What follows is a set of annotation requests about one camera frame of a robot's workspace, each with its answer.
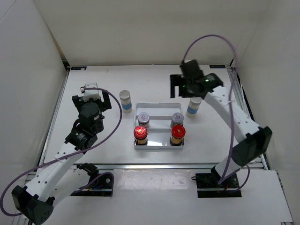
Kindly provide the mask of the short white-cap jar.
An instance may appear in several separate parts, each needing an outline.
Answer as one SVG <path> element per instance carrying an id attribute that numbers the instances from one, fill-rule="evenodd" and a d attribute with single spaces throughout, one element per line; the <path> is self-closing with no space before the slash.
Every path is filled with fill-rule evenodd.
<path id="1" fill-rule="evenodd" d="M 173 128 L 175 125 L 182 125 L 184 122 L 184 116 L 180 112 L 176 112 L 172 115 L 170 127 Z"/>
<path id="2" fill-rule="evenodd" d="M 138 124 L 139 126 L 144 126 L 146 128 L 150 127 L 150 116 L 146 112 L 141 112 L 138 115 Z"/>

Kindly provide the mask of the tall silver-cap bottle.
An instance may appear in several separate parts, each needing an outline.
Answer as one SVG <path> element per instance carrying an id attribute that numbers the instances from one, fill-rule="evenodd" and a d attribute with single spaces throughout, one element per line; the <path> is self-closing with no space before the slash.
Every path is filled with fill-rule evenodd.
<path id="1" fill-rule="evenodd" d="M 202 98 L 201 97 L 192 97 L 190 98 L 188 107 L 187 107 L 187 111 L 186 111 L 186 115 L 190 118 L 193 118 L 196 116 L 199 106 L 202 102 Z"/>
<path id="2" fill-rule="evenodd" d="M 120 102 L 122 106 L 122 110 L 124 113 L 131 113 L 132 112 L 132 102 L 130 92 L 128 90 L 122 90 L 119 93 Z"/>

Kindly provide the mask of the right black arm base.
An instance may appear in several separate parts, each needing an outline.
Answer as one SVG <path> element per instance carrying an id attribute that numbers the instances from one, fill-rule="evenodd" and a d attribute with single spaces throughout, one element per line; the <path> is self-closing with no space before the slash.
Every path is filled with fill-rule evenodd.
<path id="1" fill-rule="evenodd" d="M 198 198 L 240 198 L 240 184 L 237 175 L 226 179 L 222 184 L 211 173 L 196 173 L 191 177 L 196 182 Z"/>

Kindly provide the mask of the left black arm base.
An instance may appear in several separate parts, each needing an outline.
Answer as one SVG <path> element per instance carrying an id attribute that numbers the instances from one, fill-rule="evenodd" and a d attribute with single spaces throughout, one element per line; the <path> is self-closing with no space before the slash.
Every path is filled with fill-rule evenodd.
<path id="1" fill-rule="evenodd" d="M 99 173 L 96 180 L 90 179 L 91 184 L 82 190 L 76 190 L 71 196 L 112 197 L 114 174 L 112 172 Z"/>

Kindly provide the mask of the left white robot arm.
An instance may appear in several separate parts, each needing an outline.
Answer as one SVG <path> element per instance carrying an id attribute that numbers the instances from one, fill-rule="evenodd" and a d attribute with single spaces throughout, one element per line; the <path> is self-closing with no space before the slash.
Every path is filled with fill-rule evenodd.
<path id="1" fill-rule="evenodd" d="M 78 118 L 61 149 L 52 161 L 35 170 L 35 178 L 11 192 L 16 209 L 33 224 L 43 224 L 54 207 L 69 195 L 97 185 L 104 175 L 90 163 L 75 170 L 73 164 L 97 146 L 97 135 L 103 131 L 103 112 L 111 109 L 112 94 L 98 88 L 84 88 L 83 96 L 73 96 Z"/>

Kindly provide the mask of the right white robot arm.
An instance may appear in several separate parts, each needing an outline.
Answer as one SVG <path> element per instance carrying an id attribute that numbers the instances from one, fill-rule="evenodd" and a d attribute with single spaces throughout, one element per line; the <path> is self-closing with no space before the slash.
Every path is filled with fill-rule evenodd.
<path id="1" fill-rule="evenodd" d="M 231 129 L 228 156 L 212 168 L 210 181 L 222 187 L 249 162 L 264 154 L 269 146 L 272 130 L 261 127 L 232 101 L 231 92 L 226 90 L 220 78 L 210 73 L 189 80 L 183 75 L 170 75 L 170 97 L 175 97 L 175 87 L 182 98 L 200 97 L 209 104 Z"/>

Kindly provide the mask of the red-cap bottle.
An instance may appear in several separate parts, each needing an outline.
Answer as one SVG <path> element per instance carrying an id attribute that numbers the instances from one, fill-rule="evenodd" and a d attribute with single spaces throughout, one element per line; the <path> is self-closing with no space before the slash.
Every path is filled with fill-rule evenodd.
<path id="1" fill-rule="evenodd" d="M 134 128 L 134 139 L 136 145 L 147 144 L 148 130 L 145 126 L 137 126 Z"/>
<path id="2" fill-rule="evenodd" d="M 183 125 L 174 125 L 171 130 L 170 144 L 174 146 L 180 146 L 184 142 L 186 130 Z"/>

